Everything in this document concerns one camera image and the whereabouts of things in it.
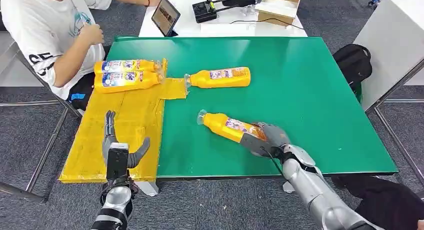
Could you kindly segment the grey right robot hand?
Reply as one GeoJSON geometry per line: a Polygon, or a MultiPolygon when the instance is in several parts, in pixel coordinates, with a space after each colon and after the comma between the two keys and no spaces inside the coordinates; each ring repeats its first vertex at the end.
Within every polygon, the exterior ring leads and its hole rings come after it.
{"type": "Polygon", "coordinates": [[[253,126],[262,133],[264,139],[244,133],[240,145],[248,149],[254,156],[278,159],[284,147],[291,144],[287,133],[274,124],[255,122],[253,126]]]}

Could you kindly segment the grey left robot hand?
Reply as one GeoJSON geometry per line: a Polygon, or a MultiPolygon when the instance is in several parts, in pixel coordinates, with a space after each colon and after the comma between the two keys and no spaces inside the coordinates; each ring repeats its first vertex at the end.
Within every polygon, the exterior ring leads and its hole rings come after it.
{"type": "MultiPolygon", "coordinates": [[[[102,156],[104,163],[108,162],[109,149],[111,148],[112,143],[119,143],[116,137],[115,131],[115,111],[108,110],[104,117],[104,138],[102,141],[102,156]]],[[[143,139],[142,145],[138,148],[136,152],[129,153],[127,158],[127,168],[133,169],[138,166],[143,156],[148,151],[151,145],[150,137],[145,137],[143,139]]]]}

